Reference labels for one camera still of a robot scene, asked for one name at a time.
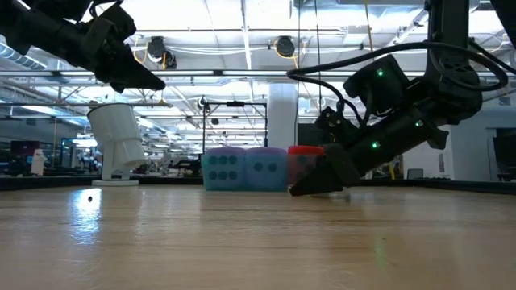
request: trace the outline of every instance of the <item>wooden table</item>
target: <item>wooden table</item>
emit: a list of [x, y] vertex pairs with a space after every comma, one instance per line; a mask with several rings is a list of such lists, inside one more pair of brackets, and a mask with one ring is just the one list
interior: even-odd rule
[[516, 197], [0, 193], [2, 289], [515, 289]]

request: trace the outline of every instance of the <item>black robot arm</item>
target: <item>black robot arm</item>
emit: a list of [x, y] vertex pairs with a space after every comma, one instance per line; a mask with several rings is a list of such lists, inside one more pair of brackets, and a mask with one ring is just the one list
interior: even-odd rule
[[[471, 118], [481, 109], [481, 92], [508, 84], [508, 76], [497, 62], [468, 50], [469, 0], [427, 0], [425, 8], [429, 13], [428, 41], [399, 44], [350, 60], [287, 73], [294, 80], [327, 87], [339, 98], [336, 110], [326, 108], [316, 121], [320, 129], [335, 136], [335, 143], [326, 146], [326, 157], [319, 160], [315, 170], [290, 189], [292, 195], [326, 193], [353, 186], [367, 172], [424, 142], [444, 149], [448, 132], [439, 126], [457, 125]], [[304, 76], [409, 49], [428, 51], [423, 77], [409, 80], [394, 57], [388, 55], [363, 67], [344, 83], [347, 95], [359, 97], [365, 104], [363, 118], [336, 88]], [[480, 86], [469, 60], [484, 65], [499, 82]], [[355, 112], [358, 127], [343, 117], [346, 105]], [[382, 119], [369, 126], [371, 115]]]
[[106, 2], [115, 0], [26, 0], [28, 10], [16, 0], [1, 0], [0, 34], [20, 54], [36, 46], [94, 72], [117, 92], [164, 89], [164, 82], [139, 64], [123, 42], [136, 33], [136, 26], [120, 6], [122, 1], [99, 16], [93, 13], [89, 22], [80, 22], [90, 4], [93, 12], [96, 5]]

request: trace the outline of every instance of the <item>black cable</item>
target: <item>black cable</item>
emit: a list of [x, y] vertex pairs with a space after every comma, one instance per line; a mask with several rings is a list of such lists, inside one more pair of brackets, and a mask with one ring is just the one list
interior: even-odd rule
[[[103, 3], [108, 3], [108, 2], [113, 2], [113, 1], [109, 1], [109, 0], [94, 0], [92, 3], [91, 3], [91, 6], [89, 7], [89, 13], [91, 14], [91, 17], [93, 17], [94, 19], [98, 17], [97, 15], [97, 6], [100, 5], [100, 4], [103, 4]], [[115, 1], [115, 5], [122, 5], [123, 3], [123, 0], [116, 0]]]
[[[298, 68], [301, 67], [301, 0], [298, 0]], [[298, 81], [298, 98], [296, 99], [296, 117], [293, 120], [293, 145], [298, 145], [298, 117], [299, 117], [299, 89], [301, 83]]]
[[475, 48], [479, 53], [483, 54], [485, 57], [489, 58], [490, 60], [494, 61], [495, 63], [497, 63], [498, 65], [500, 65], [501, 67], [505, 68], [507, 71], [509, 71], [510, 73], [516, 75], [516, 69], [512, 68], [511, 66], [509, 66], [508, 64], [506, 64], [505, 62], [499, 60], [496, 56], [492, 55], [491, 53], [489, 53], [488, 51], [486, 51], [482, 46], [480, 46], [479, 44], [477, 44], [475, 41], [473, 40], [469, 40], [469, 45], [473, 48]]
[[[314, 0], [315, 7], [315, 29], [317, 31], [317, 57], [318, 57], [318, 65], [321, 65], [321, 41], [319, 39], [319, 21], [317, 16], [317, 0]], [[321, 71], [319, 71], [319, 80], [321, 80]], [[321, 108], [321, 104], [323, 103], [323, 87], [319, 86], [319, 113], [323, 111]]]
[[365, 130], [368, 126], [369, 119], [371, 118], [371, 111], [372, 111], [372, 92], [371, 88], [369, 88], [369, 85], [367, 86], [368, 96], [367, 96], [367, 104], [365, 104], [365, 115], [364, 119], [360, 122], [359, 131]]
[[356, 117], [357, 120], [359, 120], [359, 122], [362, 121], [362, 117], [360, 116], [360, 114], [358, 114], [358, 111], [356, 110], [355, 105], [353, 105], [353, 103], [351, 103], [350, 101], [346, 100], [344, 98], [344, 96], [340, 93], [340, 91], [338, 91], [333, 85], [330, 85], [330, 84], [326, 83], [325, 81], [320, 81], [320, 80], [313, 79], [313, 78], [310, 78], [310, 77], [301, 77], [301, 76], [296, 75], [296, 74], [289, 75], [289, 72], [287, 72], [287, 77], [292, 79], [292, 80], [295, 80], [295, 81], [304, 81], [304, 82], [308, 82], [308, 83], [311, 83], [311, 84], [321, 85], [321, 86], [329, 89], [331, 92], [333, 92], [337, 96], [339, 101], [341, 101], [342, 103], [344, 103], [344, 104], [346, 104], [346, 105], [348, 105], [349, 107], [352, 108], [353, 114], [355, 114], [355, 117]]
[[358, 64], [362, 61], [370, 60], [374, 57], [382, 56], [386, 53], [400, 52], [400, 51], [413, 50], [413, 49], [430, 49], [430, 50], [436, 49], [436, 50], [448, 50], [448, 51], [452, 51], [452, 52], [461, 53], [461, 54], [467, 56], [470, 60], [473, 60], [473, 61], [477, 62], [478, 64], [484, 65], [489, 71], [494, 73], [495, 77], [499, 80], [499, 82], [495, 85], [472, 87], [471, 88], [472, 90], [488, 92], [488, 91], [493, 91], [493, 90], [503, 88], [504, 86], [506, 86], [509, 83], [509, 78], [506, 75], [506, 73], [492, 60], [485, 58], [485, 57], [483, 57], [475, 52], [472, 52], [468, 49], [465, 49], [465, 48], [460, 48], [460, 47], [450, 45], [450, 44], [445, 44], [445, 43], [434, 43], [434, 42], [403, 43], [403, 44], [399, 44], [396, 46], [381, 48], [374, 52], [370, 52], [370, 53], [364, 54], [362, 56], [357, 56], [357, 57], [347, 59], [347, 60], [336, 61], [334, 63], [329, 63], [329, 64], [316, 65], [316, 66], [309, 67], [309, 68], [293, 69], [293, 70], [290, 70], [287, 72], [287, 77], [289, 77], [293, 80], [296, 80], [296, 81], [309, 82], [312, 84], [321, 85], [321, 86], [324, 86], [325, 88], [328, 88], [339, 98], [339, 100], [341, 102], [346, 103], [353, 109], [353, 112], [355, 113], [357, 119], [361, 119], [360, 116], [358, 115], [358, 112], [356, 111], [355, 106], [352, 103], [350, 103], [350, 101], [347, 101], [346, 99], [344, 99], [343, 95], [335, 87], [333, 87], [332, 85], [330, 85], [324, 81], [315, 80], [315, 79], [312, 79], [309, 77], [301, 77], [300, 75], [304, 75], [304, 74], [308, 74], [308, 73], [317, 73], [317, 72], [327, 71], [327, 70], [336, 69], [336, 68], [342, 68], [342, 67], [346, 67], [349, 65]]

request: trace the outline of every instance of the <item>white object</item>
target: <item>white object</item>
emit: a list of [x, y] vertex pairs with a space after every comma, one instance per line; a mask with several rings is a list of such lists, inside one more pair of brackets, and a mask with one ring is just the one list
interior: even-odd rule
[[297, 85], [271, 84], [268, 88], [267, 102], [268, 146], [288, 150], [297, 143]]
[[[91, 130], [103, 154], [102, 180], [95, 186], [133, 186], [138, 181], [129, 180], [129, 171], [145, 163], [142, 137], [131, 106], [109, 104], [88, 113]], [[123, 172], [121, 179], [113, 179], [114, 170]]]
[[42, 176], [45, 161], [47, 161], [47, 157], [43, 154], [43, 150], [36, 149], [32, 157], [31, 173]]

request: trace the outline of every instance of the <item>white column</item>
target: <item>white column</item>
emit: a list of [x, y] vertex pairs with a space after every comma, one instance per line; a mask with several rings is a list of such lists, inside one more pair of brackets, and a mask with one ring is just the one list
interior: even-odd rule
[[296, 145], [298, 86], [271, 84], [268, 89], [268, 146], [288, 149]]

